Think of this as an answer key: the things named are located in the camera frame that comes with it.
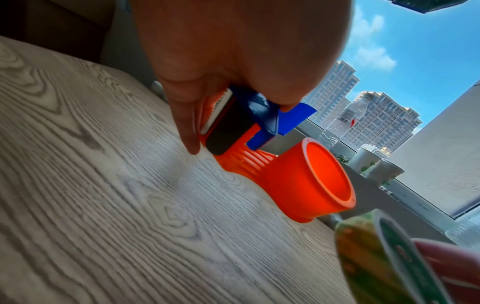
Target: plastic bottle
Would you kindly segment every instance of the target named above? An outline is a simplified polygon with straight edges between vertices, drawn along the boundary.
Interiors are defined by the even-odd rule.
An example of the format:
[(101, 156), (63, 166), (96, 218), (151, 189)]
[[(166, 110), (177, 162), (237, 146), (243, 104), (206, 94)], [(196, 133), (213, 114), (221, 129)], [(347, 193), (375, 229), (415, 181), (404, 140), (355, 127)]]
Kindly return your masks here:
[(331, 149), (354, 124), (365, 115), (367, 106), (374, 99), (373, 94), (364, 93), (363, 96), (349, 105), (328, 125), (317, 140), (327, 149)]

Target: blue sky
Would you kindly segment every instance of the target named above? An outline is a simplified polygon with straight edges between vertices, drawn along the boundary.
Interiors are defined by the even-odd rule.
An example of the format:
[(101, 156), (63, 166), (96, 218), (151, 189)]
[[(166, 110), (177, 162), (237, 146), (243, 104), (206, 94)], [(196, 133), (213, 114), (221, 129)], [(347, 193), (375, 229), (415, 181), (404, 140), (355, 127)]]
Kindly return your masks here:
[(423, 127), (480, 79), (480, 1), (422, 15), (387, 0), (356, 0), (340, 59), (360, 78), (350, 100), (385, 92), (420, 113)]

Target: human hand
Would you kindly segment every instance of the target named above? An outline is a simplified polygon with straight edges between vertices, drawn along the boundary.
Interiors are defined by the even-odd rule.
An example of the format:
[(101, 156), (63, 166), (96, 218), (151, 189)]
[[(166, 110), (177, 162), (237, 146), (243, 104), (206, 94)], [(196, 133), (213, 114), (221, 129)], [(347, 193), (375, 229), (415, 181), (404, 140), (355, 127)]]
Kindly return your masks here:
[(131, 0), (181, 140), (200, 150), (206, 97), (248, 86), (288, 110), (345, 44), (351, 0)]
[(457, 304), (479, 302), (480, 252), (425, 239), (413, 242)]

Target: wood grain surface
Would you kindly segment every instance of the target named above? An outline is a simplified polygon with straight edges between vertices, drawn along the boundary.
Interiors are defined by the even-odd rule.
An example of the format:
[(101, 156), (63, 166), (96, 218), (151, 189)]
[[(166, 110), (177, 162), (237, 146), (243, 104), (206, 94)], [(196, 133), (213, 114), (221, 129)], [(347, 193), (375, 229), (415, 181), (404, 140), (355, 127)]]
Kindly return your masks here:
[(0, 38), (0, 303), (352, 303), (333, 232), (129, 75)]

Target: orange cylinder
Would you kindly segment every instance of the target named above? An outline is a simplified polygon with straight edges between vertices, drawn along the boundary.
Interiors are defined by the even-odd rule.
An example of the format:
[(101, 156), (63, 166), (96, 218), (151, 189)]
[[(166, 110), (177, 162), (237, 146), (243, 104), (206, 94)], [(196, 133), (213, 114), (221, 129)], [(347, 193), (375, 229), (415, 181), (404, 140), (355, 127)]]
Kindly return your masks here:
[(257, 183), (286, 216), (306, 223), (355, 206), (355, 192), (338, 160), (305, 138), (262, 169)]

